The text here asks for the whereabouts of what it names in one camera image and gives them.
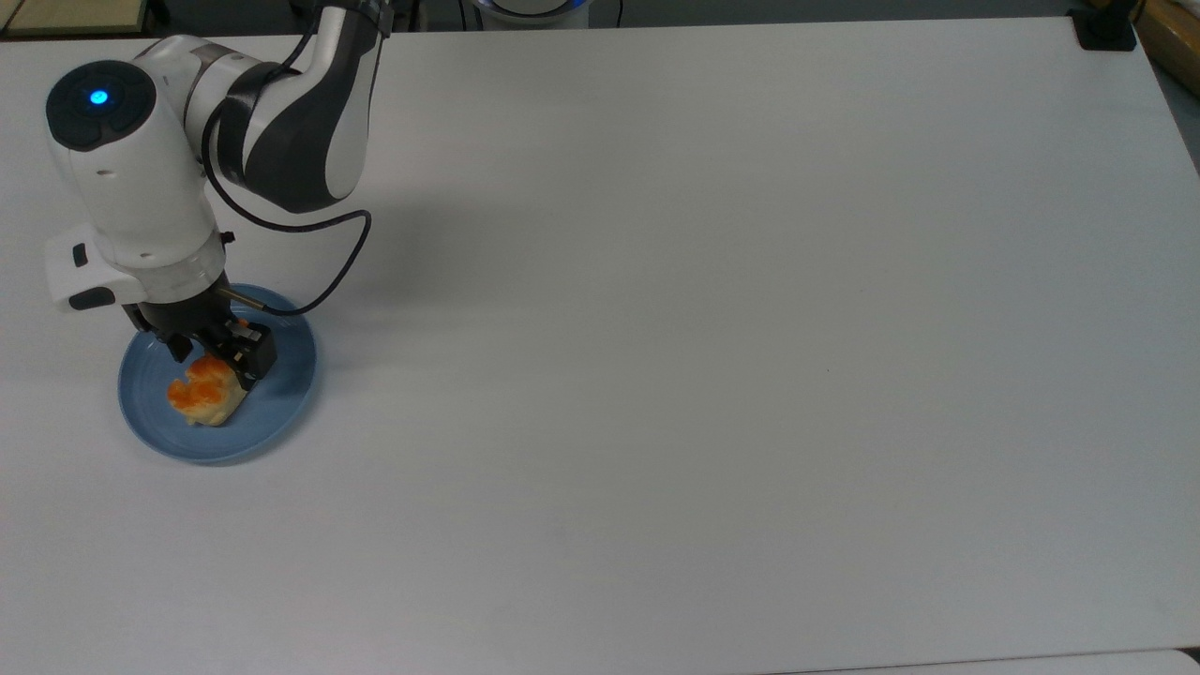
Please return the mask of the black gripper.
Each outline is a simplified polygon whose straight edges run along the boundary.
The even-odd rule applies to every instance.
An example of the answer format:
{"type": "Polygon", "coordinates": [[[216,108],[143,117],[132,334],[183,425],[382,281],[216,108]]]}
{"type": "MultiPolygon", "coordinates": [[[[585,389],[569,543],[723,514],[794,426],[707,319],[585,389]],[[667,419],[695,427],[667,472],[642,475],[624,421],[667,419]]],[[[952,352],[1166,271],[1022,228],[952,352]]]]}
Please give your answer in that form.
{"type": "Polygon", "coordinates": [[[158,338],[175,363],[186,363],[197,344],[232,368],[240,388],[250,393],[274,368],[278,350],[269,325],[236,323],[232,299],[223,295],[230,289],[229,281],[220,280],[186,300],[124,304],[124,311],[137,330],[158,338]]]}

